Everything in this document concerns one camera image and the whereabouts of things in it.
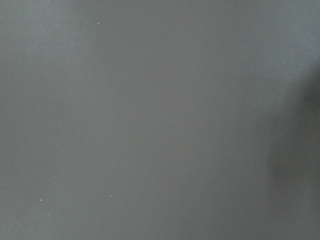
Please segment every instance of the gray background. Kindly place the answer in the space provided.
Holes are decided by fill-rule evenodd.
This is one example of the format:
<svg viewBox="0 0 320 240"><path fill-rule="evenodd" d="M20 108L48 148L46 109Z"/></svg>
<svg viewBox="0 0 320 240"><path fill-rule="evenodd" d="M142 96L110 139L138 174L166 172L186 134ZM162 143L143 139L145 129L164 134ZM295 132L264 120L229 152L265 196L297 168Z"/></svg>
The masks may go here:
<svg viewBox="0 0 320 240"><path fill-rule="evenodd" d="M318 239L319 12L1 0L0 239Z"/></svg>

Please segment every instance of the gray surface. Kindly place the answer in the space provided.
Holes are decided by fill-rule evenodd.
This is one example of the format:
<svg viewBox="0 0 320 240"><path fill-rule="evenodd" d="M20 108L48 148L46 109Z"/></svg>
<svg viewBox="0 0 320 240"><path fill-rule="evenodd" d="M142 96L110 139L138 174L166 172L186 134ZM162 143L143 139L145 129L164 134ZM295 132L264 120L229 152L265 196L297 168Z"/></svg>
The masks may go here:
<svg viewBox="0 0 320 240"><path fill-rule="evenodd" d="M319 12L1 0L0 239L317 239Z"/></svg>

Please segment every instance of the matte gray tabletop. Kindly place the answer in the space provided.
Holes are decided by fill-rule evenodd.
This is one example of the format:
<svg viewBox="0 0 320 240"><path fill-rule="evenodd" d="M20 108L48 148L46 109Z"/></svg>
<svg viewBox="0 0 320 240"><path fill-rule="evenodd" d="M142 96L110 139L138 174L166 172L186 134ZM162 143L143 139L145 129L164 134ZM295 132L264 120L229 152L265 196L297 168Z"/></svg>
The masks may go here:
<svg viewBox="0 0 320 240"><path fill-rule="evenodd" d="M319 12L1 0L0 239L319 239Z"/></svg>

